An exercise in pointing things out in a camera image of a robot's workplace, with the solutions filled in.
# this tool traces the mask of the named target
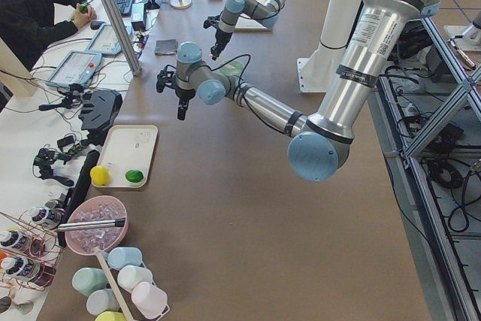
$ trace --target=person's hand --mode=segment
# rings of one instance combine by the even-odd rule
[[[80,4],[77,3],[77,7],[75,8],[75,13],[74,13],[74,20],[72,20],[72,23],[75,24],[78,30],[81,30],[89,22],[90,22],[90,17],[89,17],[88,10],[86,13],[82,14],[80,12]]]
[[[87,6],[87,15],[89,16],[90,20],[97,19],[97,13],[95,12],[95,9],[92,8],[90,5]]]

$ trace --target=white cup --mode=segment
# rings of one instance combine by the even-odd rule
[[[120,308],[112,289],[98,289],[87,299],[87,311],[98,316],[104,311],[118,311]]]
[[[167,307],[167,294],[159,287],[144,281],[132,291],[132,302],[144,317],[155,319]]]
[[[130,293],[140,282],[144,281],[153,282],[152,271],[145,267],[127,265],[120,270],[117,276],[119,286]]]

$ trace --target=computer mouse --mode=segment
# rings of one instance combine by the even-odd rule
[[[90,28],[91,30],[97,30],[98,28],[100,28],[100,26],[105,23],[103,22],[102,20],[93,20],[90,22]]]

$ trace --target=yellow cup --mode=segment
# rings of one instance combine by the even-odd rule
[[[95,318],[95,321],[127,321],[121,312],[104,311]]]

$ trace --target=yellow lemon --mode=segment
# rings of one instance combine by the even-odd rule
[[[90,170],[90,178],[92,178],[93,184],[96,186],[105,186],[110,180],[108,169],[101,165],[96,165]]]

